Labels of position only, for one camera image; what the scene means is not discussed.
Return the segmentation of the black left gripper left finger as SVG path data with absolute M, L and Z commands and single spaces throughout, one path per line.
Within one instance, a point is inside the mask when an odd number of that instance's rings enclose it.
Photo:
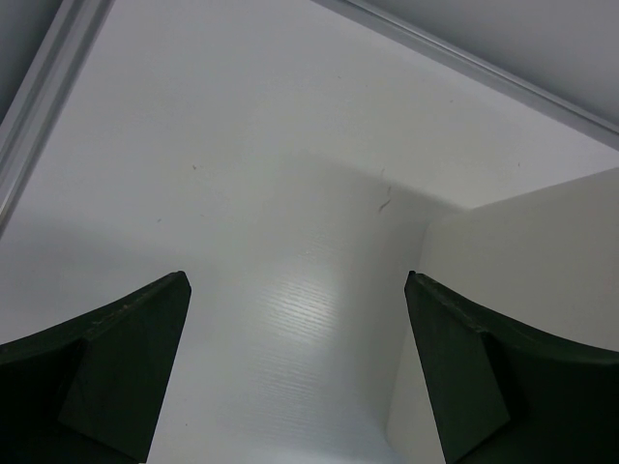
M 171 273 L 2 344 L 2 462 L 146 462 L 191 294 Z

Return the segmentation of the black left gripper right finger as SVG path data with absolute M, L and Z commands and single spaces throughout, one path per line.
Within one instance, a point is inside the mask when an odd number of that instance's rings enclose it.
M 615 463 L 618 355 L 476 304 L 427 275 L 409 319 L 448 463 Z

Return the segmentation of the white drawer cabinet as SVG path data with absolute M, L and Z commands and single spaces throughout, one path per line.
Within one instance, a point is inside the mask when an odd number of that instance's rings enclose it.
M 418 271 L 544 332 L 618 348 L 618 171 L 434 221 Z

